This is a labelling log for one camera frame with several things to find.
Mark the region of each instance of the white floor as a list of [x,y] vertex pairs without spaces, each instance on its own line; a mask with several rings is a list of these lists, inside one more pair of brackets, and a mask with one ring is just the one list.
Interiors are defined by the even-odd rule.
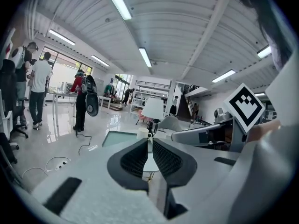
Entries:
[[[45,165],[52,157],[46,172],[59,172],[56,168],[63,161],[72,162],[78,158],[78,150],[82,145],[88,145],[89,138],[79,135],[77,138],[73,131],[75,118],[72,116],[72,106],[70,103],[58,105],[58,124],[52,117],[52,104],[47,102],[47,106],[43,108],[43,125],[39,130],[32,129],[32,118],[29,111],[25,109],[25,116],[30,122],[28,129],[25,130],[29,135],[26,139],[23,134],[14,133],[11,140],[17,142],[20,149],[14,150],[14,155],[18,163],[13,165],[17,172],[22,175],[29,168],[40,167],[45,170]],[[85,130],[81,132],[85,136],[92,136],[89,147],[83,147],[80,150],[80,155],[89,152],[88,148],[97,145],[97,148],[102,148],[102,142],[109,131],[126,131],[138,129],[141,126],[146,127],[146,124],[141,120],[136,125],[138,118],[135,115],[130,115],[126,111],[112,111],[103,107],[103,110],[96,117],[90,117],[86,114]],[[40,183],[46,174],[40,169],[33,169],[24,174],[23,180],[30,190],[33,190]],[[165,192],[166,185],[160,173],[156,173],[150,182],[149,196],[156,206],[162,210],[163,200],[159,200],[159,196],[163,196],[161,192]]]

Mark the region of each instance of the lamp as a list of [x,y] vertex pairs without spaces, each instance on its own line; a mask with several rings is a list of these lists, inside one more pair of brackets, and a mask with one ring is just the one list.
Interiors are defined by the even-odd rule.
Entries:
[[[164,102],[161,99],[149,98],[146,101],[145,107],[143,108],[142,115],[152,119],[163,119],[164,118]],[[149,123],[149,133],[153,135],[152,129],[153,122]]]

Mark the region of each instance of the sneaker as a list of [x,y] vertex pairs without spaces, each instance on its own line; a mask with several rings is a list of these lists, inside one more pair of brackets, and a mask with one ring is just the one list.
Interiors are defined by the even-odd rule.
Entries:
[[33,129],[37,129],[38,127],[39,127],[38,124],[32,126]]

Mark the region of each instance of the black office chair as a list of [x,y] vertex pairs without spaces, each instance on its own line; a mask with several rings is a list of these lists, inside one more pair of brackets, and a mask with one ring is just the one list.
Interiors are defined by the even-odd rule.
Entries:
[[[0,90],[2,91],[2,99],[4,100],[5,112],[12,110],[13,120],[16,120],[20,115],[24,113],[24,101],[26,97],[18,99],[18,101],[21,101],[21,106],[17,107],[15,64],[11,60],[3,60],[3,66],[0,71]],[[13,132],[22,133],[27,139],[28,135],[24,131],[19,129],[21,127],[25,127],[25,129],[27,129],[26,124],[14,125]]]

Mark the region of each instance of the white ceiling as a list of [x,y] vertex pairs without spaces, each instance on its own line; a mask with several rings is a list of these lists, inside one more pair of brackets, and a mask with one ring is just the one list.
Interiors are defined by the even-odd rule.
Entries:
[[[250,88],[266,86],[277,75],[272,64],[259,69],[257,51],[267,45],[253,10],[239,0],[125,0],[133,16],[124,21],[110,0],[38,0],[34,29],[86,56],[96,55],[110,67],[94,63],[109,73],[174,78],[189,84],[227,90],[245,82]],[[197,48],[211,22],[215,29],[203,49]],[[76,44],[71,46],[48,33],[53,29]],[[157,65],[148,69],[138,47],[145,47]],[[230,69],[251,73],[212,86],[212,80]]]

